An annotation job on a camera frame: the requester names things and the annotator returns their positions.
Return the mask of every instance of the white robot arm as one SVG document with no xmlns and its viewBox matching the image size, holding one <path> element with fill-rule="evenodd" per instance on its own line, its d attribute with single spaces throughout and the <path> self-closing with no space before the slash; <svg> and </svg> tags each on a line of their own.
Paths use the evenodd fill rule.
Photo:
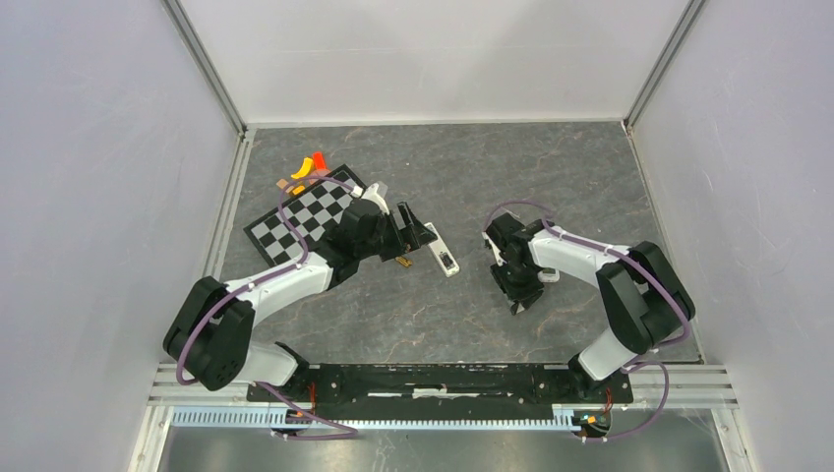
<svg viewBox="0 0 834 472">
<path fill-rule="evenodd" d="M 185 368 L 209 390 L 235 379 L 284 385 L 296 371 L 297 360 L 285 346 L 251 342 L 254 326 L 288 305 L 334 288 L 356 273 L 364 259 L 379 256 L 388 261 L 437 241 L 406 203 L 397 205 L 403 222 L 399 227 L 385 192 L 381 183 L 365 189 L 339 224 L 311 245 L 303 263 L 291 261 L 225 284 L 213 277 L 199 280 L 165 336 L 165 351 L 179 358 L 209 310 L 230 293 L 240 292 L 217 312 L 216 323 L 197 334 Z"/>
<path fill-rule="evenodd" d="M 560 271 L 600 290 L 610 326 L 568 362 L 576 373 L 578 390 L 592 389 L 681 327 L 657 290 L 651 286 L 641 290 L 646 280 L 612 254 L 628 255 L 638 262 L 672 295 L 688 319 L 694 316 L 691 299 L 657 245 L 614 246 L 560 227 L 550 229 L 541 220 L 524 226 L 505 213 L 492 221 L 483 236 L 496 258 L 493 278 L 507 295 L 513 315 L 538 300 L 544 283 L 558 280 Z"/>
</svg>

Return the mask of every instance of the black and white checkerboard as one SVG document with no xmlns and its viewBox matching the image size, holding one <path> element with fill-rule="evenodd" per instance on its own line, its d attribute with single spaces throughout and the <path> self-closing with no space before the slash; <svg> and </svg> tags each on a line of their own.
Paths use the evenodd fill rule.
<svg viewBox="0 0 834 472">
<path fill-rule="evenodd" d="M 347 165 L 336 167 L 328 175 L 350 186 L 365 187 Z M 284 215 L 310 244 L 318 241 L 325 230 L 338 224 L 341 214 L 352 200 L 349 191 L 341 186 L 332 182 L 316 182 L 284 202 Z M 281 223 L 277 208 L 243 228 L 243 231 L 270 266 L 278 266 L 301 256 L 301 245 Z"/>
</svg>

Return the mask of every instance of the red object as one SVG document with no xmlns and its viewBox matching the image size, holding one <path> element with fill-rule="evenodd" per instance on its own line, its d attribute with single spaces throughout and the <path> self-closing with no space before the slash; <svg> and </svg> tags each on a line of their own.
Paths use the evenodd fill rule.
<svg viewBox="0 0 834 472">
<path fill-rule="evenodd" d="M 316 167 L 316 170 L 328 170 L 325 155 L 320 150 L 313 152 L 313 165 Z"/>
</svg>

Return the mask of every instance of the white remote control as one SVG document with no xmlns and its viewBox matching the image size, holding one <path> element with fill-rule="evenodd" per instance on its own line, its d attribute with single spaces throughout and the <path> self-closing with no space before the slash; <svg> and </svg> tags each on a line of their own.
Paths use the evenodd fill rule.
<svg viewBox="0 0 834 472">
<path fill-rule="evenodd" d="M 426 223 L 426 227 L 438 235 L 437 241 L 429 243 L 429 249 L 432 250 L 432 254 L 435 255 L 435 261 L 438 262 L 438 265 L 441 267 L 446 277 L 451 277 L 460 272 L 460 265 L 458 265 L 454 257 L 451 256 L 451 252 L 448 250 L 446 243 L 441 237 L 441 233 L 438 232 L 435 225 L 432 223 Z"/>
</svg>

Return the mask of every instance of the white wall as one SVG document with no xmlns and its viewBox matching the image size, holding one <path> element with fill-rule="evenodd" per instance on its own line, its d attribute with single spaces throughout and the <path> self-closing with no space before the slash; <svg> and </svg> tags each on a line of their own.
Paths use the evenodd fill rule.
<svg viewBox="0 0 834 472">
<path fill-rule="evenodd" d="M 159 2 L 0 10 L 0 470 L 125 470 L 235 136 Z"/>
<path fill-rule="evenodd" d="M 708 354 L 763 470 L 834 448 L 834 4 L 709 2 L 636 125 Z"/>
<path fill-rule="evenodd" d="M 249 123 L 623 118 L 686 0 L 182 0 Z"/>
</svg>

